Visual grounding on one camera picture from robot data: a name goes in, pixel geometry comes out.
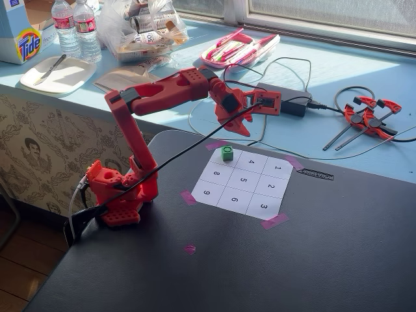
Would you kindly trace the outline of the red gripper black motor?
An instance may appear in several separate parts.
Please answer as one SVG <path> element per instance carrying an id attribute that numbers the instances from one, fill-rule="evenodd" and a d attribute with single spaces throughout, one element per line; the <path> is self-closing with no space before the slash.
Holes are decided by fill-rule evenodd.
<path id="1" fill-rule="evenodd" d="M 238 112 L 248 108 L 249 91 L 240 88 L 230 88 L 225 83 L 211 83 L 211 98 L 215 102 L 214 113 L 218 122 L 226 131 L 249 137 L 250 132 L 243 124 L 243 118 L 247 122 L 253 122 L 251 112 L 246 112 L 231 120 Z"/>

